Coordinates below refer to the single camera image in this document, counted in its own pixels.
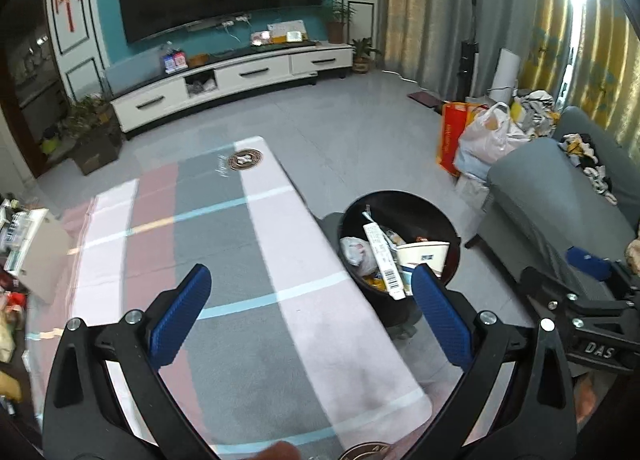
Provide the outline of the left hand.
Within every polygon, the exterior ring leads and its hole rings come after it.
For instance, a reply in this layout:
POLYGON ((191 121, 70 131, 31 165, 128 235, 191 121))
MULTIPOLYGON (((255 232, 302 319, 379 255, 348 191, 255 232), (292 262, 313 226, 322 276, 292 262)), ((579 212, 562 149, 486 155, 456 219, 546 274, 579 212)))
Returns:
POLYGON ((250 457, 250 460, 300 460, 299 450, 292 444, 281 440, 250 457))

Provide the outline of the right hand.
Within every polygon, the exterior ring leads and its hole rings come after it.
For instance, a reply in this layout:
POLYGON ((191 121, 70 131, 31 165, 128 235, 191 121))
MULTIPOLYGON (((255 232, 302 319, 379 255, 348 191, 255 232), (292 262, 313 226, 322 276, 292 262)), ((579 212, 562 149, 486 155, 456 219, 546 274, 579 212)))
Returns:
POLYGON ((574 378, 574 405, 578 428, 583 428, 616 380, 614 373, 591 370, 574 378))

